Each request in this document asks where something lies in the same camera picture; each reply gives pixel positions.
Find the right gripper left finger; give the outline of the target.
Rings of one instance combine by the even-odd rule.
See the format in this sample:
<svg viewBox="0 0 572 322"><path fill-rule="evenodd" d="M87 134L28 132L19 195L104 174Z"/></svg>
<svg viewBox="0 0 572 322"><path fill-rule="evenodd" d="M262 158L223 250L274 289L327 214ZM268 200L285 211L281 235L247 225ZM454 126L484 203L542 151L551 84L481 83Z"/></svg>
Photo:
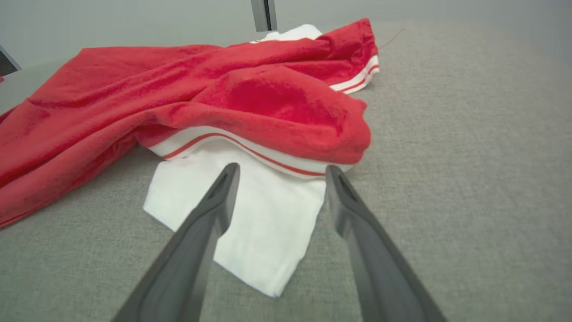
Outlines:
<svg viewBox="0 0 572 322"><path fill-rule="evenodd" d="M112 322L199 322L218 239L235 207L240 166L226 165Z"/></svg>

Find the grey metal post dark groove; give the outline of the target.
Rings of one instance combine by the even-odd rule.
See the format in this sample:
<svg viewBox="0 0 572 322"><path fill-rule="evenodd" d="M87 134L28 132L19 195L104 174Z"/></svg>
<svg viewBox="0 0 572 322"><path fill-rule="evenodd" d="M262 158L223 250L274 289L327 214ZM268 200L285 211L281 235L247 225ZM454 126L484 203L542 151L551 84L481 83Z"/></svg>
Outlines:
<svg viewBox="0 0 572 322"><path fill-rule="evenodd" d="M257 32L277 31L274 0L250 0Z"/></svg>

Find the red garment with white trim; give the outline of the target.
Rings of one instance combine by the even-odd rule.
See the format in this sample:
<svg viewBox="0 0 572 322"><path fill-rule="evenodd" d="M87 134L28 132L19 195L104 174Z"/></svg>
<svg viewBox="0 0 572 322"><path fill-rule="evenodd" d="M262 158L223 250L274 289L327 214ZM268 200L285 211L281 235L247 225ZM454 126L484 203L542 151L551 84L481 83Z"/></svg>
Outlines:
<svg viewBox="0 0 572 322"><path fill-rule="evenodd" d="M324 202L327 165L370 145L351 93L379 72L366 18L228 47L82 49L0 115L0 229L91 181L136 144L163 158L143 209L176 231L227 164L241 166L214 260L282 295Z"/></svg>

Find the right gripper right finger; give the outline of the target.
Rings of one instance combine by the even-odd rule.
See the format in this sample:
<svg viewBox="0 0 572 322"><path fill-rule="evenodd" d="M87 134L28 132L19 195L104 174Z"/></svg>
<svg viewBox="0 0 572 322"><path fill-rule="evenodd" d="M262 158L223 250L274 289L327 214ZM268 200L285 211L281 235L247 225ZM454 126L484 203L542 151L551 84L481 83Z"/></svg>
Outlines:
<svg viewBox="0 0 572 322"><path fill-rule="evenodd" d="M328 165L329 211L349 249L363 322L447 322L345 173Z"/></svg>

